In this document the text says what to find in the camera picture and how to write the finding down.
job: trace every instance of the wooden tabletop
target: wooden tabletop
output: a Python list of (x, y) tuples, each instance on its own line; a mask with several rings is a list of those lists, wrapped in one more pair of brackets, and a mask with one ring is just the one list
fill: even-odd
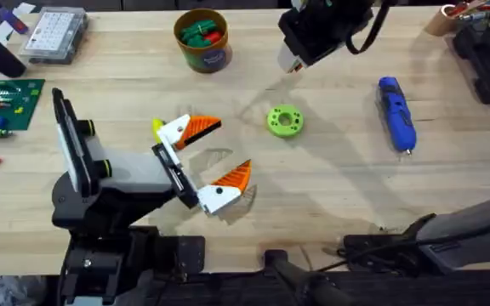
[[(337, 259), (343, 235), (398, 231), (490, 199), (490, 106), (478, 102), (447, 42), (421, 31), (435, 11), (394, 8), (365, 54), (341, 49), (296, 75), (276, 62), (281, 10), (223, 11), (233, 60), (213, 75), (192, 71), (179, 51), (172, 29), (182, 12), (90, 13), (72, 65), (28, 67), (24, 78), (47, 80), (41, 99), (29, 130), (0, 141), (0, 275), (56, 274), (67, 247), (69, 235), (51, 223), (51, 191), (64, 171), (52, 87), (120, 150), (152, 154), (153, 117), (222, 118), (179, 156), (198, 185), (251, 158), (245, 198), (221, 218), (174, 200), (139, 221), (165, 235), (204, 235), (206, 271), (256, 270), (268, 248), (319, 268)], [(9, 48), (18, 52), (23, 39), (13, 36)], [(411, 157), (391, 149), (376, 106), (383, 76), (397, 77), (407, 96), (419, 139)], [(305, 115), (295, 139), (265, 128), (279, 104)]]

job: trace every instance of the green spool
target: green spool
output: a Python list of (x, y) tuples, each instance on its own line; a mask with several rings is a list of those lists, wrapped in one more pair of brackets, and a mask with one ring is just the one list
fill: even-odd
[(270, 110), (267, 117), (268, 130), (277, 137), (296, 136), (304, 127), (304, 116), (292, 105), (279, 105)]

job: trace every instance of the blue hot glue gun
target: blue hot glue gun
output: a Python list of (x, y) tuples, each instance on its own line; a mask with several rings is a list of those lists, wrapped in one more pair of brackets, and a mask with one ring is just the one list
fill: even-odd
[(379, 80), (379, 97), (385, 108), (387, 126), (395, 149), (411, 155), (417, 143), (417, 134), (404, 93), (394, 77), (386, 76)]

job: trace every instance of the cup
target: cup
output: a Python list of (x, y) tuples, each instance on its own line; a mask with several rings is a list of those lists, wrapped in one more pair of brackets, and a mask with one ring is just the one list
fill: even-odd
[(452, 4), (442, 6), (426, 25), (424, 31), (436, 37), (442, 37), (449, 32), (454, 31), (457, 20), (454, 17), (449, 16), (454, 9), (455, 6)]
[[(193, 48), (181, 41), (181, 31), (201, 20), (212, 20), (221, 32), (218, 42), (205, 48)], [(213, 73), (226, 67), (231, 61), (231, 48), (228, 44), (228, 25), (221, 14), (208, 8), (197, 8), (181, 15), (174, 25), (174, 35), (186, 62), (201, 73)]]

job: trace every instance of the circuit board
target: circuit board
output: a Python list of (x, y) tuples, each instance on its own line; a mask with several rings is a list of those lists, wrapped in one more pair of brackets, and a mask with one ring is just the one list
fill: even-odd
[(25, 131), (41, 95), (44, 80), (0, 81), (0, 101), (9, 106), (0, 108), (7, 119), (6, 129)]

